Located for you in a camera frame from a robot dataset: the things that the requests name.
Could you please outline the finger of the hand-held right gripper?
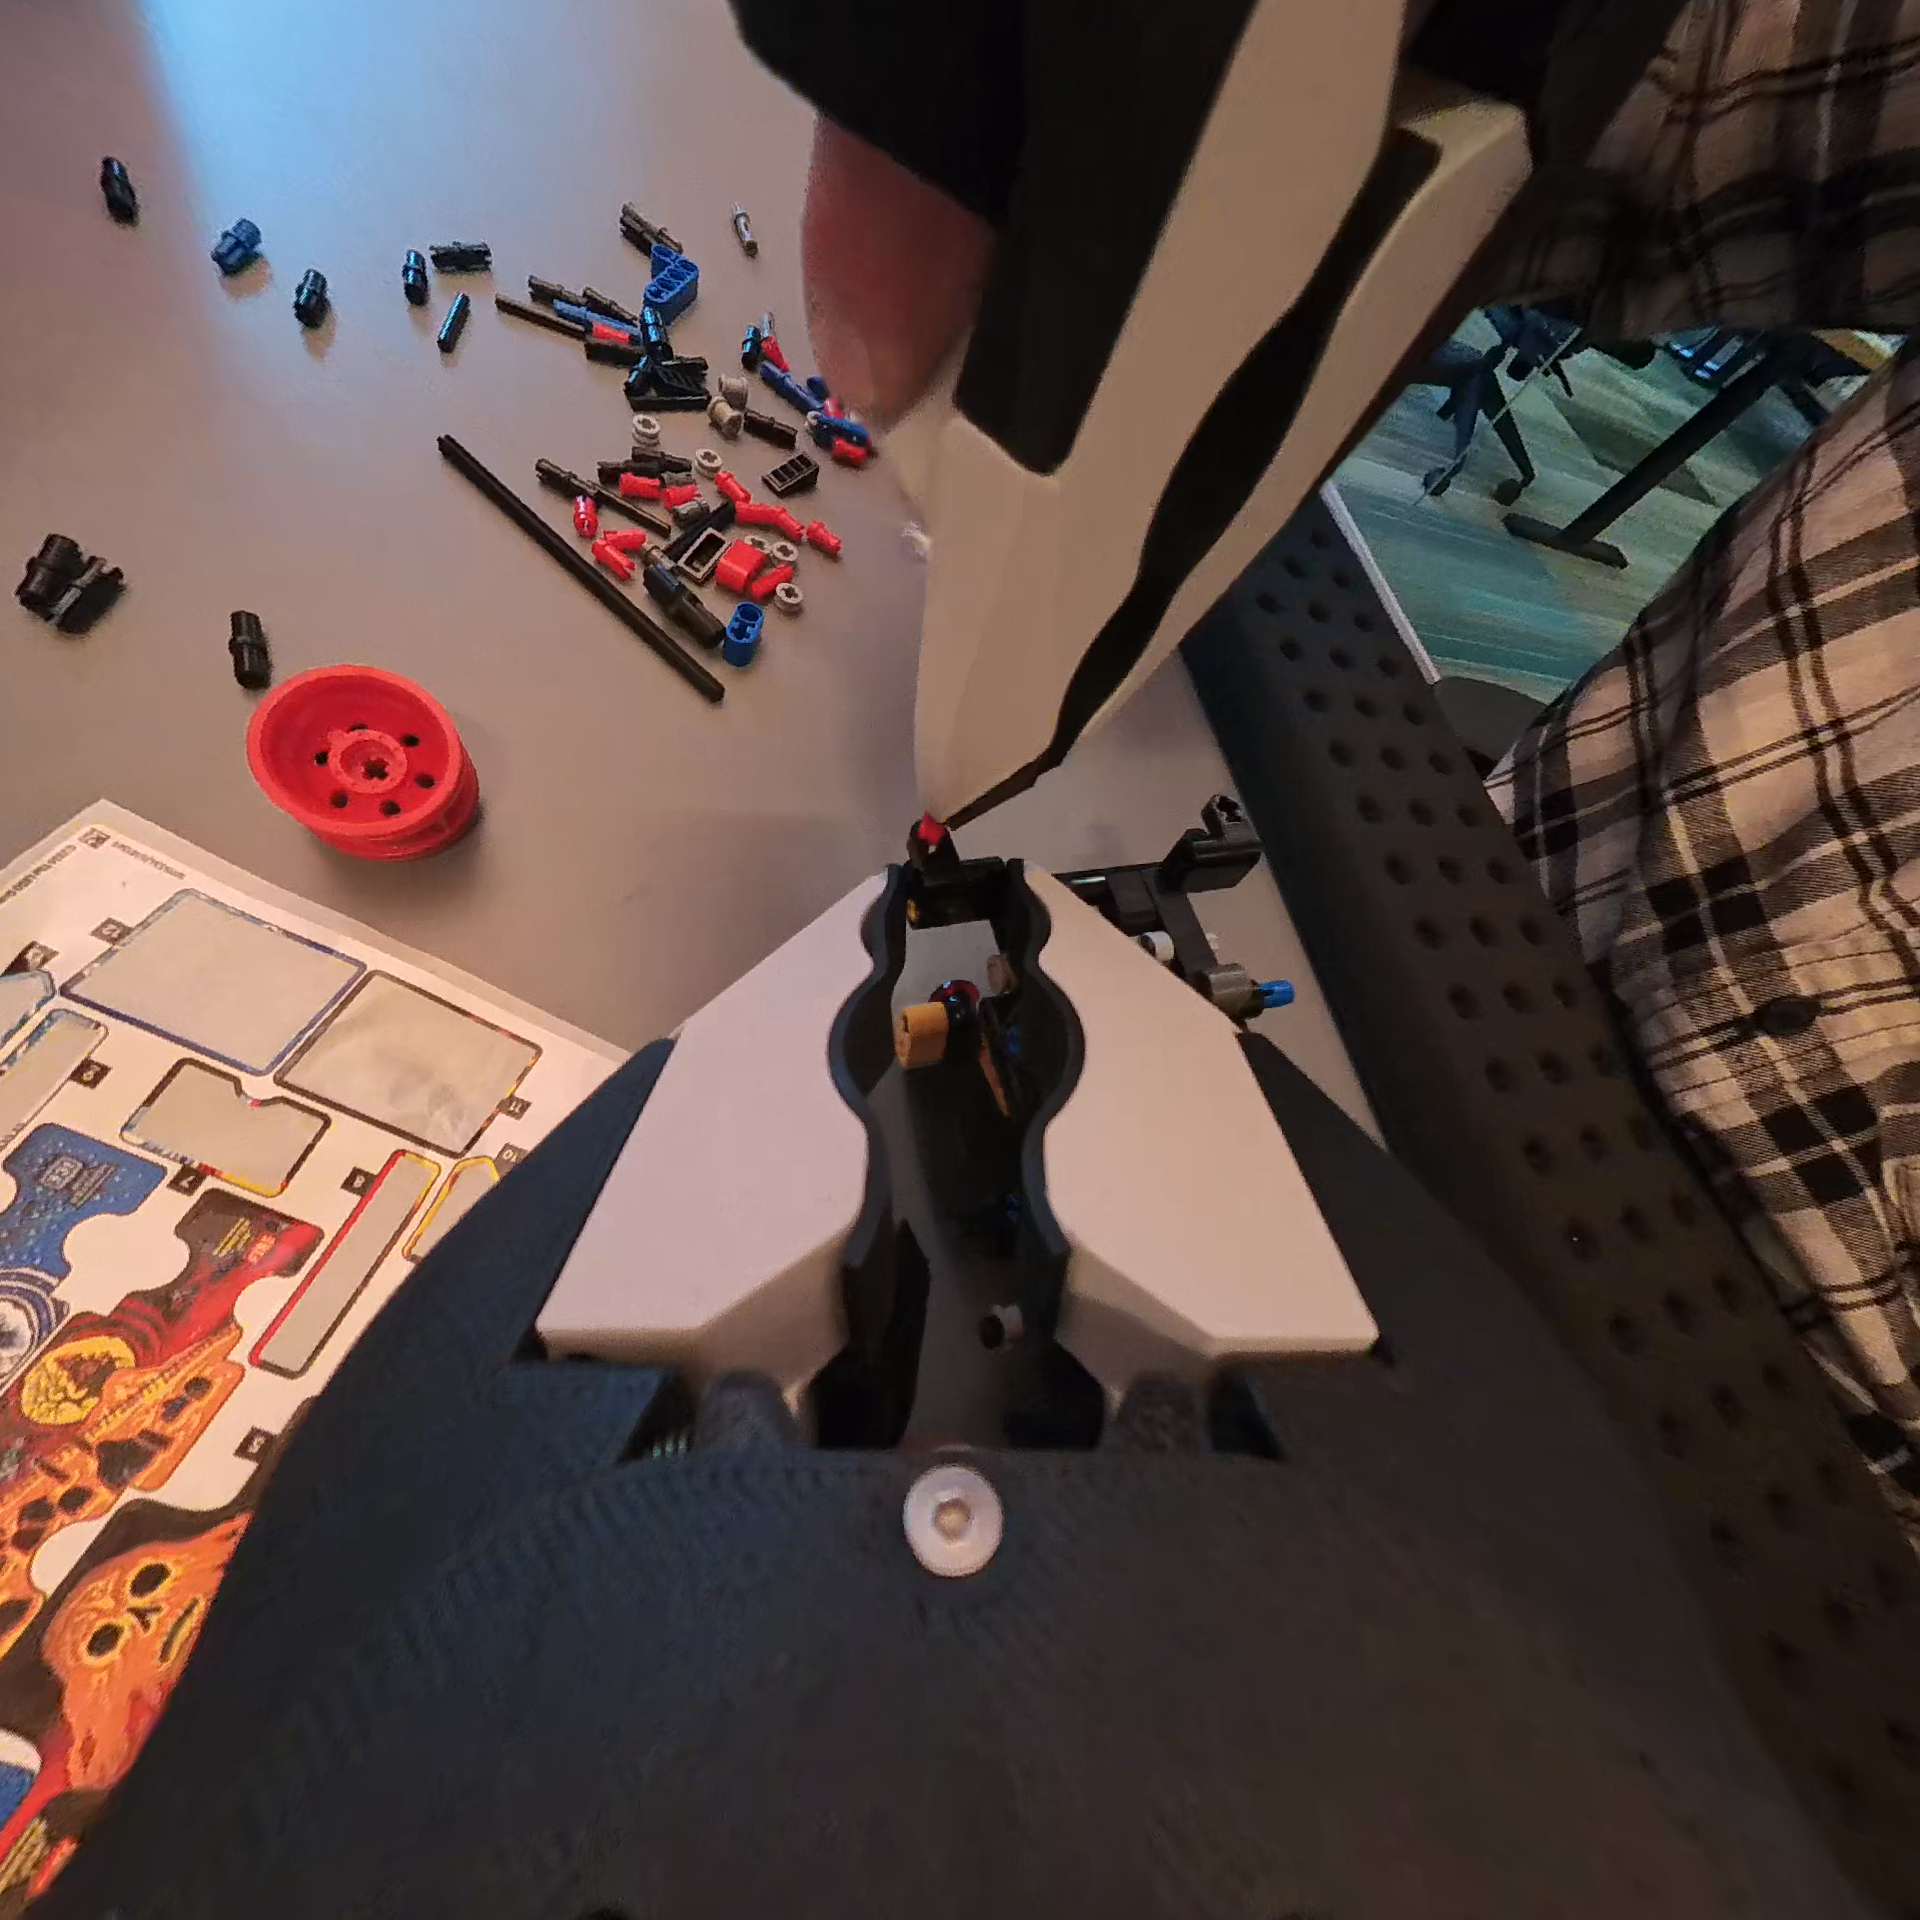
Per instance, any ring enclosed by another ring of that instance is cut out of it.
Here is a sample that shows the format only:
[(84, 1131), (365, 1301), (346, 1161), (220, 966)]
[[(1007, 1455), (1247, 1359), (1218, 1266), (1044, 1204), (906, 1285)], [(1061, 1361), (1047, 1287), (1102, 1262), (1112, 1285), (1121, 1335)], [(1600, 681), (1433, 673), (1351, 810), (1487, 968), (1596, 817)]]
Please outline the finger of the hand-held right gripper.
[(944, 823), (1071, 750), (1073, 673), (1138, 575), (1176, 461), (1304, 292), (1392, 131), (1405, 4), (1251, 5), (1057, 468), (1019, 465), (953, 396), (929, 413), (914, 756), (920, 804)]
[(1527, 170), (1518, 108), (1411, 83), (1304, 292), (1169, 470), (1136, 575), (1071, 673), (1073, 739), (1158, 669), (1408, 384)]

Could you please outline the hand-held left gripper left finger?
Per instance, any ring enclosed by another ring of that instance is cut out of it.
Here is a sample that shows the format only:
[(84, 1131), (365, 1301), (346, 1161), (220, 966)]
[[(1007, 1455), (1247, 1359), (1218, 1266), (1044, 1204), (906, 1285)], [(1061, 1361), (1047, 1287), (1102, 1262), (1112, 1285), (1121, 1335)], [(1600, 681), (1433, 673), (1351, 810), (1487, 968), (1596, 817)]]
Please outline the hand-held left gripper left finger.
[(857, 882), (680, 1026), (539, 1308), (549, 1356), (753, 1374), (827, 1445), (900, 1441), (929, 1279), (873, 1093), (906, 891)]

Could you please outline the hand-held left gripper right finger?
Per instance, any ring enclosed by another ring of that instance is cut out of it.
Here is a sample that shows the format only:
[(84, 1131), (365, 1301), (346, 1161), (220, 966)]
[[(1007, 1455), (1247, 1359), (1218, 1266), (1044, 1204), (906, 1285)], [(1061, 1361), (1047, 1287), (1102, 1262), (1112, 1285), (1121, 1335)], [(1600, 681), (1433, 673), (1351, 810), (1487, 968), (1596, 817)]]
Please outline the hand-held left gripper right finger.
[(1019, 1195), (1007, 1438), (1088, 1447), (1139, 1386), (1208, 1406), (1254, 1366), (1366, 1356), (1378, 1319), (1241, 1027), (1028, 861), (996, 936)]

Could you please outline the black toy vehicle chassis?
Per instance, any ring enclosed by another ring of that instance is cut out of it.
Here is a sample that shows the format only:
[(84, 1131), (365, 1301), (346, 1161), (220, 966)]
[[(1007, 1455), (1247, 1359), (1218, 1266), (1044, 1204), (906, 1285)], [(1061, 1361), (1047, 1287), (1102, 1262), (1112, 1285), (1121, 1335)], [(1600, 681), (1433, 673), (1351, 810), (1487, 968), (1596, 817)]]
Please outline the black toy vehicle chassis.
[[(1202, 822), (1156, 861), (1057, 875), (1136, 947), (1225, 1014), (1245, 1036), (1254, 1018), (1291, 1000), (1286, 979), (1260, 979), (1218, 957), (1192, 897), (1234, 887), (1261, 855), (1243, 810), (1225, 793), (1209, 797)], [(1018, 861), (957, 855), (952, 835), (937, 855), (909, 859), (906, 927), (931, 931), (983, 924), (993, 933), (983, 982), (952, 975), (900, 1008), (894, 1054), (900, 1069), (924, 1085), (915, 1114), (931, 1149), (933, 1202), (964, 1241), (986, 1256), (992, 1296), (975, 1317), (990, 1354), (1012, 1351), (1019, 1331), (1018, 1176), (1012, 1129), (998, 1103), (996, 995), (1012, 972), (996, 933), (1010, 865)]]

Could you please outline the person's right forearm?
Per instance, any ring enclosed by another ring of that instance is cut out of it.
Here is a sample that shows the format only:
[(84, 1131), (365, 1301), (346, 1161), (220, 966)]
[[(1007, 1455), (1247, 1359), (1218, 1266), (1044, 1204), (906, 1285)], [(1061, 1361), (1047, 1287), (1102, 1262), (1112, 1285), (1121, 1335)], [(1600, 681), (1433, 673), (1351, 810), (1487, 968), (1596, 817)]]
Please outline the person's right forearm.
[(1918, 5), (1688, 4), (1490, 294), (1606, 340), (1918, 324)]

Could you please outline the black desk leg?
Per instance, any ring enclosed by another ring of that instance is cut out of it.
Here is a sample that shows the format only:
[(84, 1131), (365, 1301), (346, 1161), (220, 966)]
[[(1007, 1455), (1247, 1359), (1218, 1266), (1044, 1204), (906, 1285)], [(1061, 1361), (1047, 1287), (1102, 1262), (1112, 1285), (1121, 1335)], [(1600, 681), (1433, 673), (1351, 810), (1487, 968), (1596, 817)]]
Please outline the black desk leg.
[(1757, 333), (1740, 356), (1732, 378), (1722, 381), (1684, 424), (1675, 426), (1570, 519), (1553, 524), (1534, 513), (1509, 509), (1499, 516), (1499, 526), (1511, 540), (1544, 552), (1606, 569), (1624, 569), (1627, 556), (1614, 540), (1608, 540), (1608, 532), (1643, 498), (1662, 487), (1681, 468), (1688, 468), (1696, 453), (1713, 443), (1768, 393), (1785, 393), (1793, 410), (1808, 424), (1818, 426), (1829, 416), (1829, 406), (1813, 393), (1820, 384), (1816, 379), (1818, 371), (1839, 378), (1866, 376), (1879, 371), (1885, 363), (1888, 354), (1884, 350), (1853, 333)]

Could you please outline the person's right hand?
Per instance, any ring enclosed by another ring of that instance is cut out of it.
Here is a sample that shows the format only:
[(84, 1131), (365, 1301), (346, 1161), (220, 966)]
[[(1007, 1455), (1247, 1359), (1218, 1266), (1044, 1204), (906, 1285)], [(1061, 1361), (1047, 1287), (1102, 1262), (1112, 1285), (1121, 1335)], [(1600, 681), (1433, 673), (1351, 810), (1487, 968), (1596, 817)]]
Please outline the person's right hand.
[(967, 337), (996, 227), (827, 115), (811, 130), (800, 224), (808, 337), (827, 390), (892, 424)]

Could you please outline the black rolling chair base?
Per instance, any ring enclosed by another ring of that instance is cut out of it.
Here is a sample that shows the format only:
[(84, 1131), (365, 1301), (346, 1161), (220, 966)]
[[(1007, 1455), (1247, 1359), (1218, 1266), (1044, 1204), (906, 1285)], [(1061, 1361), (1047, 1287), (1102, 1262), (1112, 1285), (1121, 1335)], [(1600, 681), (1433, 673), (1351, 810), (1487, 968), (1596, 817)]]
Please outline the black rolling chair base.
[(1583, 330), (1570, 317), (1539, 306), (1492, 304), (1482, 307), (1494, 342), (1469, 347), (1448, 340), (1433, 347), (1427, 363), (1411, 378), (1415, 387), (1442, 392), (1436, 418), (1452, 424), (1452, 456), (1429, 468), (1419, 479), (1426, 498), (1442, 498), (1461, 474), (1476, 432), (1487, 426), (1504, 447), (1513, 471), (1492, 491), (1496, 504), (1511, 508), (1534, 483), (1535, 468), (1513, 420), (1513, 398), (1539, 371), (1552, 371), (1565, 386), (1564, 359), (1577, 352)]

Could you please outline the black perforated board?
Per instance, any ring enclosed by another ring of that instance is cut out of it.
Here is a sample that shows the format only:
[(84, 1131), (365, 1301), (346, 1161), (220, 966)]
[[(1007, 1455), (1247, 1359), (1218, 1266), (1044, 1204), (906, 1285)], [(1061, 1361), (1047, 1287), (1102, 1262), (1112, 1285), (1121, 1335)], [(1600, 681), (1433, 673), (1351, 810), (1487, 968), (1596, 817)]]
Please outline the black perforated board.
[(1915, 1552), (1318, 491), (1179, 657), (1386, 1145), (1594, 1380), (1837, 1863), (1915, 1915)]

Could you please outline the long black axle rod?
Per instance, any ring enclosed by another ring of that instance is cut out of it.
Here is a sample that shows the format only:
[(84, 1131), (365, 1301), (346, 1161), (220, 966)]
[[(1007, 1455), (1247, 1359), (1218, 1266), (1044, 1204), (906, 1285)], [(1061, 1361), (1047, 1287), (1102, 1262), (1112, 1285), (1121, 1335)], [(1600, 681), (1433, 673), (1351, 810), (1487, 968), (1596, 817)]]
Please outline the long black axle rod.
[(725, 701), (725, 685), (695, 659), (666, 627), (611, 581), (598, 564), (581, 556), (564, 535), (487, 468), (464, 442), (452, 434), (436, 436), (442, 463), (477, 493), (525, 541), (542, 552), (581, 592), (603, 607), (641, 647), (660, 659), (681, 683), (692, 688), (710, 707)]

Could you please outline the red toy wheel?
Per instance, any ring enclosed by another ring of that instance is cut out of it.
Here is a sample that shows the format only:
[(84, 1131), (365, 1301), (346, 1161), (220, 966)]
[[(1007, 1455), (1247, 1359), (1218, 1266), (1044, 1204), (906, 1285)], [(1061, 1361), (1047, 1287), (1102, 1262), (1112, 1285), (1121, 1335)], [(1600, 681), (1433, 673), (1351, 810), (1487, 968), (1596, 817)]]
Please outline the red toy wheel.
[(384, 668), (327, 663), (276, 683), (252, 709), (246, 756), (276, 808), (351, 857), (428, 857), (477, 819), (477, 771), (453, 718)]

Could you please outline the colourful sticker sheet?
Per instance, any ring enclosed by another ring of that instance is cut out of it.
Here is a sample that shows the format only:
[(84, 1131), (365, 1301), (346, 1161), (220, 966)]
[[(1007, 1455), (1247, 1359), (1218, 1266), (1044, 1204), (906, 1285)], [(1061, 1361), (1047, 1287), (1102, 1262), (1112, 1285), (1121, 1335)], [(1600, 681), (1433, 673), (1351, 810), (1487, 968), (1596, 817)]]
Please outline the colourful sticker sheet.
[(285, 1436), (621, 1051), (107, 801), (2, 887), (3, 1915), (158, 1721)]

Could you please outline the person in plaid shirt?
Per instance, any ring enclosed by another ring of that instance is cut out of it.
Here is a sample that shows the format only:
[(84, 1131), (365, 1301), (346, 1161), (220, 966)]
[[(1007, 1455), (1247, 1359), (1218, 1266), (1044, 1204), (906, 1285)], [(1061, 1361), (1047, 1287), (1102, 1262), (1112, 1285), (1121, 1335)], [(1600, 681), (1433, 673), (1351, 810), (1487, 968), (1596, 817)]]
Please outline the person in plaid shirt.
[(1915, 516), (1908, 337), (1487, 780), (1908, 1541)]

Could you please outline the scattered black connector pins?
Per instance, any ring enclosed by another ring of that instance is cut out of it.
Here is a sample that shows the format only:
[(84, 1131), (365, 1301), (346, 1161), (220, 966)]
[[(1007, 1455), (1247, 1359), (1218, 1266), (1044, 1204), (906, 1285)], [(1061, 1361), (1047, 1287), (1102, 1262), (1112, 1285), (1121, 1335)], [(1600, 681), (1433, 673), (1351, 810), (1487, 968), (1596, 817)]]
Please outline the scattered black connector pins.
[[(101, 156), (100, 191), (107, 214), (118, 224), (138, 224), (138, 191), (128, 166), (118, 156)], [(261, 257), (263, 235), (259, 235), (259, 257), (248, 272)], [(491, 248), (487, 244), (442, 244), (429, 251), (408, 250), (400, 263), (400, 289), (410, 306), (424, 306), (431, 273), (465, 276), (487, 269), (491, 269)], [(299, 276), (291, 296), (291, 311), (302, 330), (323, 330), (323, 324), (332, 317), (330, 281), (323, 272), (307, 268)], [(233, 609), (227, 624), (227, 655), (236, 683), (246, 692), (263, 692), (273, 681), (273, 661), (259, 615), (249, 609)]]

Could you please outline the black toy hub piece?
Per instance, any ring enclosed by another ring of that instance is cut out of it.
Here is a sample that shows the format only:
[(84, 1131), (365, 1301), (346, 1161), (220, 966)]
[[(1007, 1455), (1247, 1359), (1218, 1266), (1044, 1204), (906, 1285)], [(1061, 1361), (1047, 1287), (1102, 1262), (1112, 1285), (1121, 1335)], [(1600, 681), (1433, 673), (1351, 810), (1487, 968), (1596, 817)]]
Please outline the black toy hub piece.
[(123, 595), (126, 573), (64, 534), (46, 535), (25, 562), (16, 602), (60, 635), (87, 633)]

